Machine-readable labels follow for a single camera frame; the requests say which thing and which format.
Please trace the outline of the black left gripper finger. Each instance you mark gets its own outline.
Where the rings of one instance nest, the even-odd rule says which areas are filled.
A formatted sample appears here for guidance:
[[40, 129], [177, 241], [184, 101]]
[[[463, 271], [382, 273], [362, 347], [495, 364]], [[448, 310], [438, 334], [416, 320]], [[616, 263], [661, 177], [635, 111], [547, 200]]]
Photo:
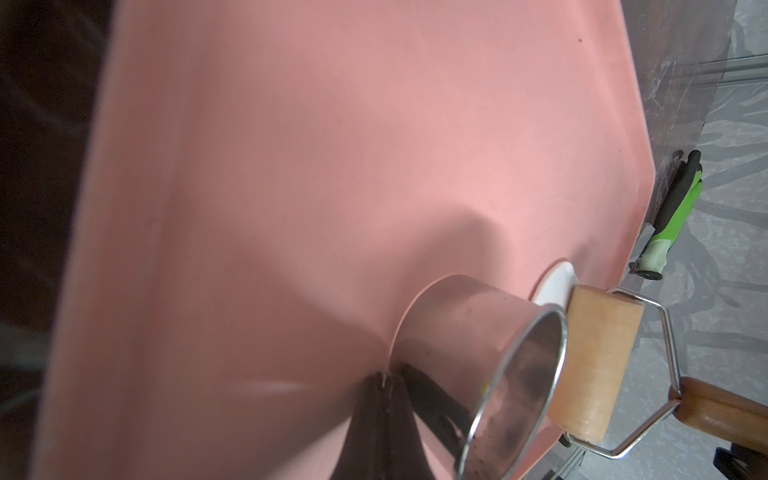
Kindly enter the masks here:
[[432, 479], [404, 380], [377, 372], [362, 385], [333, 479]]

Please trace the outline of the white dough ball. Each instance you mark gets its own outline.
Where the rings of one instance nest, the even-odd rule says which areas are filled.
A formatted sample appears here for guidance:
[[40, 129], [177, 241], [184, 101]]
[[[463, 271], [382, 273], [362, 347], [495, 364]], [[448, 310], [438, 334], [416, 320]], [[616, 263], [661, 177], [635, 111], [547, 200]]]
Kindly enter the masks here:
[[580, 283], [574, 265], [568, 260], [553, 264], [539, 280], [530, 300], [536, 305], [568, 308], [572, 291]]

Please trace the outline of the wooden rolling pin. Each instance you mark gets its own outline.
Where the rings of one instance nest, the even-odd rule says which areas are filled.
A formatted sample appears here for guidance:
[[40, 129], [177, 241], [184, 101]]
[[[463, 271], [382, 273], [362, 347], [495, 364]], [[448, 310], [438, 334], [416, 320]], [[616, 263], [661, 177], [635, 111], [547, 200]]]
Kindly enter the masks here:
[[[646, 307], [660, 317], [669, 373], [666, 402], [618, 446], [603, 441], [609, 429]], [[705, 434], [767, 452], [765, 405], [681, 374], [671, 315], [655, 299], [624, 288], [610, 292], [577, 285], [567, 309], [565, 363], [548, 411], [564, 436], [598, 456], [619, 460], [670, 416]]]

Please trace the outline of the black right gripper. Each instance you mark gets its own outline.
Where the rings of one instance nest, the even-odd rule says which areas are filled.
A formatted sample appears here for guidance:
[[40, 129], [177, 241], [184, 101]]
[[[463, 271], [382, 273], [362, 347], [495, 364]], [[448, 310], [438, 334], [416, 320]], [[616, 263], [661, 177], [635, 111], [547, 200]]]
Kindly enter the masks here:
[[717, 448], [713, 465], [729, 480], [768, 479], [767, 456], [737, 444]]

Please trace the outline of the pink silicone mat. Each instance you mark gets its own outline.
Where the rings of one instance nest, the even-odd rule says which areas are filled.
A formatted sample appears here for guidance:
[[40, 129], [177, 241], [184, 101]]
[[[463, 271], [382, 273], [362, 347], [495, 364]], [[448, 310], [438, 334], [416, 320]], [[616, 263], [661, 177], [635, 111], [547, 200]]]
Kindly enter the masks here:
[[618, 1], [121, 1], [33, 479], [326, 479], [412, 300], [618, 284], [655, 168]]

